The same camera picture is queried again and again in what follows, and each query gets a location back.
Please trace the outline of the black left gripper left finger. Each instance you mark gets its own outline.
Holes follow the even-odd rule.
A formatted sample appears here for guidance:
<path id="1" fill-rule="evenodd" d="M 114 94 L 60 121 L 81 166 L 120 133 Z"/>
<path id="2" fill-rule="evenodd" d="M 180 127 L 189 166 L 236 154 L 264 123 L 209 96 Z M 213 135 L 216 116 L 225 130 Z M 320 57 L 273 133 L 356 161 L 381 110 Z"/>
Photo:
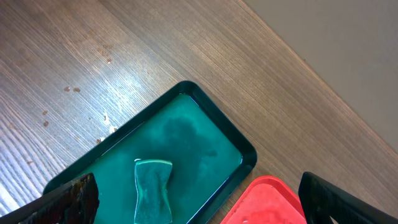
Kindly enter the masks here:
<path id="1" fill-rule="evenodd" d="M 92 224 L 99 204 L 95 177 L 88 173 L 1 217 L 1 224 Z"/>

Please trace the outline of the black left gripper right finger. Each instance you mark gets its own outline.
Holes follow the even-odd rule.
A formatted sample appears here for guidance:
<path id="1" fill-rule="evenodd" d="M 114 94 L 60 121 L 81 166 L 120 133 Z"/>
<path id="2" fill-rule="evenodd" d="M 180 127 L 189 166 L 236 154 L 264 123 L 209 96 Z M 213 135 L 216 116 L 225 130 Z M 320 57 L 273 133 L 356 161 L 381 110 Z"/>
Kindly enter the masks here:
<path id="1" fill-rule="evenodd" d="M 298 196 L 310 224 L 397 224 L 397 218 L 311 172 L 303 173 Z"/>

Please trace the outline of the green yellow sponge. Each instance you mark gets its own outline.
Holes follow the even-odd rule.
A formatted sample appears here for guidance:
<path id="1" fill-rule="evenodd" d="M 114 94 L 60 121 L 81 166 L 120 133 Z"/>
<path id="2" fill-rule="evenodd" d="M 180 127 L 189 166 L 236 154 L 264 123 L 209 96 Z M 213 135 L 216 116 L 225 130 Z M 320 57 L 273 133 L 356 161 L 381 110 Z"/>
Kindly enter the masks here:
<path id="1" fill-rule="evenodd" d="M 134 222 L 137 224 L 172 223 L 167 183 L 172 163 L 160 159 L 139 160 L 134 176 L 137 190 Z"/>

